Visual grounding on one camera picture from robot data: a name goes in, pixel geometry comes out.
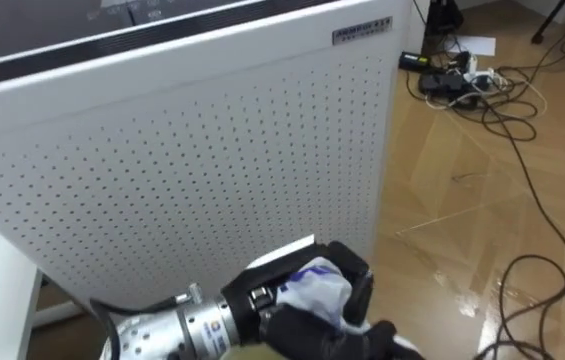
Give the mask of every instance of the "white cable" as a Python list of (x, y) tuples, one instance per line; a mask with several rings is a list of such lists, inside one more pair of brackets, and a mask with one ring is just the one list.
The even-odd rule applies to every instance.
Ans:
[(432, 104), (431, 101), (429, 100), (429, 96), (427, 95), (424, 100), (426, 101), (426, 104), (431, 108), (431, 109), (435, 109), (435, 110), (447, 110), (452, 108), (453, 106), (455, 106), (457, 103), (459, 103), (460, 101), (464, 100), (464, 99), (468, 99), (470, 97), (482, 97), (483, 95), (481, 93), (475, 92), (475, 93), (468, 93), (468, 94), (464, 94), (462, 96), (460, 96), (459, 98), (451, 101), (448, 104), (444, 104), (444, 105), (435, 105)]

